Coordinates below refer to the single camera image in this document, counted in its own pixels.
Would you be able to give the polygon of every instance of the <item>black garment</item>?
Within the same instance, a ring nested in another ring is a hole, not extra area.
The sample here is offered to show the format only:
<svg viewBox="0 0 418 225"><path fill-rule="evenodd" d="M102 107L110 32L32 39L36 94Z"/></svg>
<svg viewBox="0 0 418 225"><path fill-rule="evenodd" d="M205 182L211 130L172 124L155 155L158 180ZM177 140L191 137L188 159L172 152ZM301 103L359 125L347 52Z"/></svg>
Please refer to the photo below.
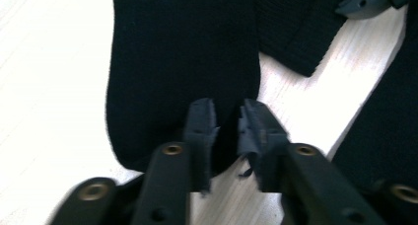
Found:
<svg viewBox="0 0 418 225"><path fill-rule="evenodd" d="M418 2L409 5L406 36L333 163L363 189L380 179L418 188Z"/></svg>
<svg viewBox="0 0 418 225"><path fill-rule="evenodd" d="M346 18L343 0L254 0L259 49L290 69L311 76Z"/></svg>
<svg viewBox="0 0 418 225"><path fill-rule="evenodd" d="M190 103L214 99L220 173L237 159L241 100L260 72L252 0L113 0L108 134L118 161L146 171L153 150L181 140Z"/></svg>

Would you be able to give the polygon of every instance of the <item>metal screw head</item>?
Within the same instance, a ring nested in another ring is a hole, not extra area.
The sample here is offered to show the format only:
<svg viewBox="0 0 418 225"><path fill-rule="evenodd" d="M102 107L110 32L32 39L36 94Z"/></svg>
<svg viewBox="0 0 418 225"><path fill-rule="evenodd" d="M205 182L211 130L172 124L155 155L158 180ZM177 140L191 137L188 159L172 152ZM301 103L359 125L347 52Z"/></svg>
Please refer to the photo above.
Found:
<svg viewBox="0 0 418 225"><path fill-rule="evenodd" d="M177 155L182 151L181 146L179 145L169 145L163 149L163 153L167 155Z"/></svg>
<svg viewBox="0 0 418 225"><path fill-rule="evenodd" d="M313 156L316 154L316 151L310 146L298 146L296 152L304 156Z"/></svg>
<svg viewBox="0 0 418 225"><path fill-rule="evenodd" d="M399 199L410 203L418 203L418 190L405 185L394 185L390 191Z"/></svg>
<svg viewBox="0 0 418 225"><path fill-rule="evenodd" d="M92 201L104 197L108 192L108 186L103 183L95 183L83 187L78 196L81 200Z"/></svg>

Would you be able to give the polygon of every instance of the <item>light wood surface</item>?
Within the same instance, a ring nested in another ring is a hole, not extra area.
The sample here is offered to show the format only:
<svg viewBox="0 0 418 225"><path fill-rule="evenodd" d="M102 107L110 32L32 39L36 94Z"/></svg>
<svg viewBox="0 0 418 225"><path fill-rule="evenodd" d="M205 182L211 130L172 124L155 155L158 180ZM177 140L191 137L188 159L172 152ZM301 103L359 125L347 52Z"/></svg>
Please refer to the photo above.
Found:
<svg viewBox="0 0 418 225"><path fill-rule="evenodd" d="M260 53L259 100L293 142L334 151L401 40L404 10L348 21L312 78ZM138 173L115 160L105 128L112 0L0 0L0 224L46 224L92 177ZM240 181L245 162L192 197L193 224L278 224L278 194Z"/></svg>

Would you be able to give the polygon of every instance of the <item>wooden table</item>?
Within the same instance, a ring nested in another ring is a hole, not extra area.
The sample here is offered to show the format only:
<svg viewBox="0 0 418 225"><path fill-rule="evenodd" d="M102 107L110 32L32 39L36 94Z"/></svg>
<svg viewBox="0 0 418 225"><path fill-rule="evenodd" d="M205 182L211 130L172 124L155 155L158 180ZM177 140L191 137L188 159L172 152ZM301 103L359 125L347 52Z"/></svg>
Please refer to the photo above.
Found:
<svg viewBox="0 0 418 225"><path fill-rule="evenodd" d="M293 142L332 156L401 43L405 10L348 21L311 78L260 53L259 100ZM138 175L115 160L105 91L112 0L0 0L0 224L45 224L92 177ZM278 194L257 191L237 162L192 197L193 224L278 224Z"/></svg>

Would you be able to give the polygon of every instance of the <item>black sock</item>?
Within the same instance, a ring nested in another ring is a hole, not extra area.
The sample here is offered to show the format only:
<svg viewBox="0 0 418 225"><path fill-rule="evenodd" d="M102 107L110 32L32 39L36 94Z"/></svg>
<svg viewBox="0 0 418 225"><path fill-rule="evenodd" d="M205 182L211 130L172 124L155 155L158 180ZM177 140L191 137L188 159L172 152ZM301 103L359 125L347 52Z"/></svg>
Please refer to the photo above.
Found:
<svg viewBox="0 0 418 225"><path fill-rule="evenodd" d="M333 163L356 186L379 180L418 188L418 2L405 40L338 148Z"/></svg>
<svg viewBox="0 0 418 225"><path fill-rule="evenodd" d="M153 150L181 140L189 104L215 103L213 171L237 158L238 108L260 73L252 0L113 0L108 134L118 161L144 172Z"/></svg>
<svg viewBox="0 0 418 225"><path fill-rule="evenodd" d="M311 76L346 19L342 0L254 0L259 48L290 69Z"/></svg>

